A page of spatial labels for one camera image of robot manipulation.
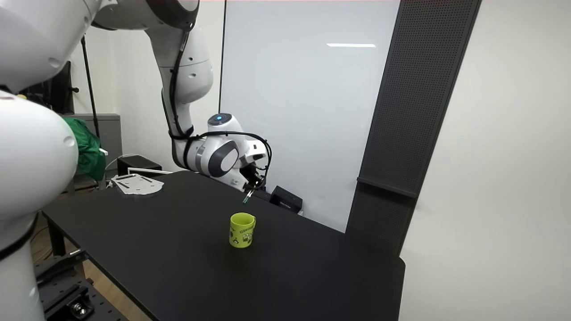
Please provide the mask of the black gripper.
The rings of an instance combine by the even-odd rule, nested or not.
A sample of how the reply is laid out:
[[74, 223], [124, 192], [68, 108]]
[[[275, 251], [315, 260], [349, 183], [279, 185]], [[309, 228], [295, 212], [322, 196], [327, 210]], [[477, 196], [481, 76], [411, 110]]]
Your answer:
[[243, 190], [250, 190], [250, 185], [252, 185], [252, 190], [261, 190], [263, 183], [265, 183], [265, 171], [256, 164], [245, 164], [240, 173], [243, 174]]

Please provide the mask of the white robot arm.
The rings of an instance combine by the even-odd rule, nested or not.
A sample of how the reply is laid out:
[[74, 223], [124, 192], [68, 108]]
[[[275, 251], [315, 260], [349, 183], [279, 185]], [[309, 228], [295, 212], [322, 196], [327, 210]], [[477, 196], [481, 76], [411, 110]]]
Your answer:
[[199, 48], [200, 0], [0, 0], [0, 321], [45, 321], [31, 255], [38, 210], [77, 173], [79, 142], [63, 116], [22, 96], [58, 75], [92, 26], [143, 30], [163, 80], [177, 166], [243, 192], [265, 183], [250, 135], [231, 114], [197, 133], [190, 107], [213, 85]]

